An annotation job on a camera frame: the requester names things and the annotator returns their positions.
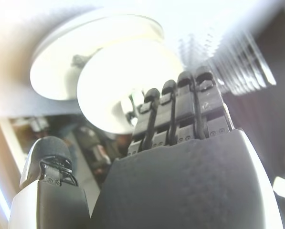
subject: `robotic hand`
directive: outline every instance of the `robotic hand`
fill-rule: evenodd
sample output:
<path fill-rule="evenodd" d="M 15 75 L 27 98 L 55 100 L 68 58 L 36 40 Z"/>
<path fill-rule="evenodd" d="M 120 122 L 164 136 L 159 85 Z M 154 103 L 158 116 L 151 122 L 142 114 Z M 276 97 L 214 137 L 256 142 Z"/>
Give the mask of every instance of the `robotic hand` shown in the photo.
<path fill-rule="evenodd" d="M 10 229 L 282 229 L 265 170 L 234 129 L 210 73 L 180 74 L 151 89 L 128 156 L 116 160 L 89 219 L 55 137 L 31 149 L 14 198 Z"/>

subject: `back of robotic hand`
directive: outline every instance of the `back of robotic hand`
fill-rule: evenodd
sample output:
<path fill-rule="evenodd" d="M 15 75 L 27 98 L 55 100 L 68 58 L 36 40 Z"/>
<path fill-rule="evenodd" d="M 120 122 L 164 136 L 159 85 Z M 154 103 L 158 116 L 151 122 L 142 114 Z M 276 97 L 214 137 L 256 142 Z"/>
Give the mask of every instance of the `back of robotic hand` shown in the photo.
<path fill-rule="evenodd" d="M 139 113 L 128 156 L 113 163 L 90 220 L 67 149 L 48 137 L 29 153 L 10 228 L 283 228 L 265 170 L 211 73 L 183 72 L 161 96 L 149 90 Z"/>

